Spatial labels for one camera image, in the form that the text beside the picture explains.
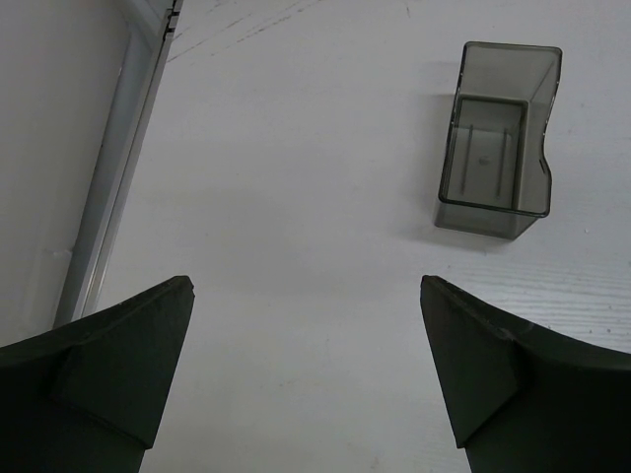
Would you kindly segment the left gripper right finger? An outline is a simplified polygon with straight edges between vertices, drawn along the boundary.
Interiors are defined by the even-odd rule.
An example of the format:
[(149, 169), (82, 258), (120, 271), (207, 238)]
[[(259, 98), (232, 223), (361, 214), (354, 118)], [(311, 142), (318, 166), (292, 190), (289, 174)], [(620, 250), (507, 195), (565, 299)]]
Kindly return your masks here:
[(627, 472), (630, 356), (562, 335), (438, 276), (420, 306), (473, 472)]

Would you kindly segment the smoky transparent plastic bin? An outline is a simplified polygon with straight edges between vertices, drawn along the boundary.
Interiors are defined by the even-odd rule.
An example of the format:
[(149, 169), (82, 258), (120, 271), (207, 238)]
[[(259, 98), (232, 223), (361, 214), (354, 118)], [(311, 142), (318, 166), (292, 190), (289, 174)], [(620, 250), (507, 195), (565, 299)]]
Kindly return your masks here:
[(464, 45), (437, 227), (514, 240), (549, 215), (552, 173), (544, 145), (562, 58), (555, 46)]

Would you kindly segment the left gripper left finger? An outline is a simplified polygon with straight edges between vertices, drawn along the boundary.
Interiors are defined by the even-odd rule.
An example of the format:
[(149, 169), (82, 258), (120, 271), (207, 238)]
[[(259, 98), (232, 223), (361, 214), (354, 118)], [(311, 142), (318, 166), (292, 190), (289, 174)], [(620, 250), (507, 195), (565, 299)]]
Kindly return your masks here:
[(4, 472), (137, 472), (154, 446), (194, 304), (175, 276), (1, 349)]

